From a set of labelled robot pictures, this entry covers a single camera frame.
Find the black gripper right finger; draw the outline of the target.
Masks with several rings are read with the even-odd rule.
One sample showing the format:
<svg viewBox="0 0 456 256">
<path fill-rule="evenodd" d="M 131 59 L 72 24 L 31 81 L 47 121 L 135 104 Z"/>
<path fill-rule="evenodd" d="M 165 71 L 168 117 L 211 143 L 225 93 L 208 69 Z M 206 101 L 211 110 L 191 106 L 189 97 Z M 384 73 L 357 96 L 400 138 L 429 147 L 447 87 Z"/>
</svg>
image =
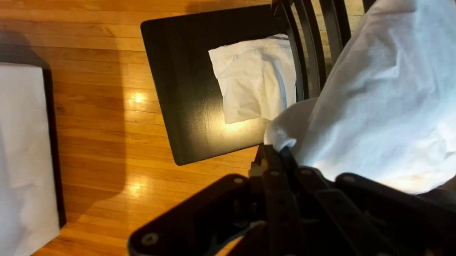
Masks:
<svg viewBox="0 0 456 256">
<path fill-rule="evenodd" d="M 279 157 L 283 162 L 283 168 L 287 174 L 299 172 L 300 168 L 297 167 L 296 161 L 293 160 L 293 155 L 290 152 L 289 147 L 285 147 L 279 151 Z"/>
</svg>

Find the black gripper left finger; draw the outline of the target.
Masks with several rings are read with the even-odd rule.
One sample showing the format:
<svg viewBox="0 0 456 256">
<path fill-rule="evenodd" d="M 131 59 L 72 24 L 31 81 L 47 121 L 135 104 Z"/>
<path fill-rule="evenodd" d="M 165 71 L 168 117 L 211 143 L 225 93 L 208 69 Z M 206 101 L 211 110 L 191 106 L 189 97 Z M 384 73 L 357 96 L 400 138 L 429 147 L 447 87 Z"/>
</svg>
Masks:
<svg viewBox="0 0 456 256">
<path fill-rule="evenodd" d="M 250 162 L 249 177 L 260 178 L 262 174 L 273 167 L 279 154 L 270 145 L 259 145 L 253 161 Z"/>
</svg>

